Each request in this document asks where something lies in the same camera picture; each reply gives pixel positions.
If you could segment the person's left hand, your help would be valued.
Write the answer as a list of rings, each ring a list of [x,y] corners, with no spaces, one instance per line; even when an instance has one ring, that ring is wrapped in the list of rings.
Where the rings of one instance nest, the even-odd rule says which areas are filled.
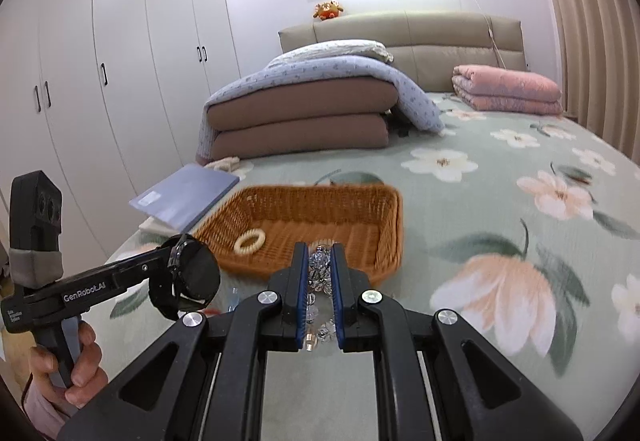
[[[56,389],[51,383],[50,375],[58,371],[55,356],[43,347],[29,350],[32,384],[43,398],[59,407],[69,404],[81,409],[108,383],[106,372],[100,367],[102,351],[96,343],[96,333],[88,323],[79,323],[78,339],[81,351],[70,373],[73,386],[68,389]]]

